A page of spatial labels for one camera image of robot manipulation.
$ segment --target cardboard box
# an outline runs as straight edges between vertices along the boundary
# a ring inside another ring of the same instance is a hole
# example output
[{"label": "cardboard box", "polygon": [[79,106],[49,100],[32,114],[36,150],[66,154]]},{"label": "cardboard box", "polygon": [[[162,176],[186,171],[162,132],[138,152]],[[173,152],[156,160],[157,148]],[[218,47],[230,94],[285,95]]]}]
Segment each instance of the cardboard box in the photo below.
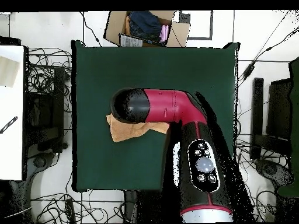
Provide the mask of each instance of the cardboard box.
[{"label": "cardboard box", "polygon": [[[175,13],[174,10],[150,10],[150,12],[159,18],[160,24],[169,25],[168,39],[165,42],[166,47],[186,47],[190,29],[189,23],[172,22],[173,15]],[[129,13],[129,11],[110,11],[106,30],[104,32],[104,39],[120,46],[121,36],[126,36],[125,24],[126,17]],[[142,40],[134,36],[126,37],[132,37],[134,39]],[[160,45],[156,45],[154,42],[152,42],[152,44],[148,44],[147,40],[142,40],[142,46],[161,47]]]}]

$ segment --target circular light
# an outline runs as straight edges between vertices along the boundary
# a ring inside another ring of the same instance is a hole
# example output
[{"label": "circular light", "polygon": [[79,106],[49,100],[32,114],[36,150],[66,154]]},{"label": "circular light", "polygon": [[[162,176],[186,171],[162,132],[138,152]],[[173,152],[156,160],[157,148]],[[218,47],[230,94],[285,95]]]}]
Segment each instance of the circular light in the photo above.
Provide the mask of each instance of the circular light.
[{"label": "circular light", "polygon": [[206,157],[201,157],[200,159],[198,159],[195,166],[198,171],[201,171],[203,173],[209,173],[214,169],[213,162]]}]

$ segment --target black border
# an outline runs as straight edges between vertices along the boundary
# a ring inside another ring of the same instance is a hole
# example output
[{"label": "black border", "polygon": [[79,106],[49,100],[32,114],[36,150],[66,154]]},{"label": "black border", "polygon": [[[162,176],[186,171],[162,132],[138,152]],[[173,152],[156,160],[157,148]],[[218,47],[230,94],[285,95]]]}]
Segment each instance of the black border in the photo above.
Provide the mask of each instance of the black border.
[{"label": "black border", "polygon": [[72,49],[72,73],[71,73],[71,97],[72,97],[72,190],[79,193],[77,190],[77,101],[76,101],[76,74],[77,74],[77,48],[76,41],[71,41]]},{"label": "black border", "polygon": [[24,48],[24,71],[23,71],[23,136],[22,136],[22,180],[27,179],[27,161],[28,161],[28,149],[27,147],[27,119],[28,119],[28,111],[27,111],[27,94],[28,94],[28,77],[29,77],[29,49],[26,46]]}]

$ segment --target table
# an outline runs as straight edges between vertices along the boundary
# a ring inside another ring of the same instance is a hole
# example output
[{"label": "table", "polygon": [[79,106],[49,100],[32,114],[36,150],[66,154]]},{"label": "table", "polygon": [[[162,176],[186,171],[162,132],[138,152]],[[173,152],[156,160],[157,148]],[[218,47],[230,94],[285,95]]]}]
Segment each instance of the table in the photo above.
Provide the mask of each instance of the table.
[{"label": "table", "polygon": [[0,135],[0,179],[22,180],[22,164],[25,158],[23,146],[24,47],[0,45],[0,56],[19,63],[13,87],[0,86],[0,129],[14,117],[18,117],[16,122]]},{"label": "table", "polygon": [[165,135],[114,143],[106,115],[121,88],[199,91],[233,154],[238,44],[215,48],[84,47],[72,41],[73,185],[78,191],[158,190]]}]

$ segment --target silver cylinder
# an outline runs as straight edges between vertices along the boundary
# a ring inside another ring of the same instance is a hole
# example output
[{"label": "silver cylinder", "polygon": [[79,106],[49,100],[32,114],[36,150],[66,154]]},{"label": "silver cylinder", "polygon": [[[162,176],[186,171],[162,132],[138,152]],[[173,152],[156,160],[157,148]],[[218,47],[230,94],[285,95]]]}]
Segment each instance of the silver cylinder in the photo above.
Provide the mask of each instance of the silver cylinder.
[{"label": "silver cylinder", "polygon": [[232,222],[232,215],[220,209],[195,209],[182,216],[183,223]]}]

